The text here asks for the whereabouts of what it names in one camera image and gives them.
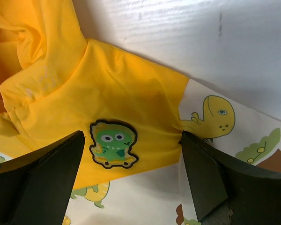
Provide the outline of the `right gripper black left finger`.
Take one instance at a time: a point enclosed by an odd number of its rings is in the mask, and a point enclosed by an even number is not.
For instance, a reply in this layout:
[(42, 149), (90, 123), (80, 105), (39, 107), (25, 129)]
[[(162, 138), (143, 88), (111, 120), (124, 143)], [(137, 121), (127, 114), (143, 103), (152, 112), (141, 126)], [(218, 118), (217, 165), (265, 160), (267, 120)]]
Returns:
[(85, 145), (76, 131), (0, 163), (0, 225), (60, 225)]

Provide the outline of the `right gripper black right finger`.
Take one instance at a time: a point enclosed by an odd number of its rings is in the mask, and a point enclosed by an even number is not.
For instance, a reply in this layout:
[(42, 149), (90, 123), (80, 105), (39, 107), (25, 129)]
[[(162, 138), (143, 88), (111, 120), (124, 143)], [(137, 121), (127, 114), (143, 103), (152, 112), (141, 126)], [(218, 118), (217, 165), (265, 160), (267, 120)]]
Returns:
[(188, 132), (180, 144), (201, 224), (281, 225), (281, 172), (245, 163)]

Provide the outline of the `yellow patterned child jacket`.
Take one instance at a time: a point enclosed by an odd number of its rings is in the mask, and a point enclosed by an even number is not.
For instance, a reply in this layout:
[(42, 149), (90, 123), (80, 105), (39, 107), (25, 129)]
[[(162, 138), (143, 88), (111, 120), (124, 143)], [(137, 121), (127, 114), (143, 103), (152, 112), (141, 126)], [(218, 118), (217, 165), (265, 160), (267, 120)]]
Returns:
[(70, 0), (0, 0), (0, 163), (80, 130), (62, 225), (201, 225), (188, 132), (281, 173), (281, 122), (167, 67), (86, 39)]

